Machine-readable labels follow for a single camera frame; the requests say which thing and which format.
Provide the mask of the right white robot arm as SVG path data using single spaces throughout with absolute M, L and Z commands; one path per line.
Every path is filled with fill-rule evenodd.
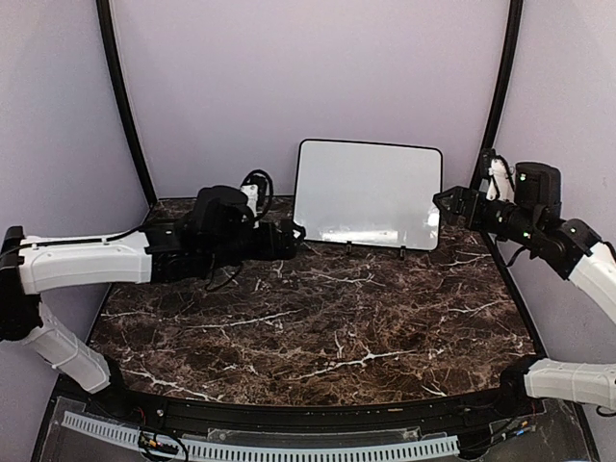
M 561 217 L 557 168 L 521 162 L 512 173 L 494 172 L 485 192 L 452 187 L 434 194 L 433 203 L 450 222 L 461 220 L 470 230 L 518 244 L 584 292 L 610 319 L 615 317 L 615 248 L 583 220 Z M 532 398 L 591 404 L 600 415 L 612 417 L 615 367 L 528 355 L 501 373 L 491 408 L 510 418 Z

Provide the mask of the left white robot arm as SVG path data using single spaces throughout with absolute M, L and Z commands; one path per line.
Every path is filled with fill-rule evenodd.
M 52 239 L 11 227 L 1 247 L 1 338 L 31 347 L 52 368 L 98 395 L 116 420 L 136 411 L 135 397 L 100 353 L 86 346 L 42 302 L 42 293 L 103 283 L 160 284 L 212 279 L 246 261 L 290 260 L 306 231 L 290 219 L 265 222 L 254 186 L 199 191 L 176 220 L 116 235 Z

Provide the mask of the white whiteboard black frame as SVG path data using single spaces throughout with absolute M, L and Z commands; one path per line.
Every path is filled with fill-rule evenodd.
M 307 139 L 298 148 L 293 220 L 312 242 L 432 251 L 442 171 L 434 147 Z

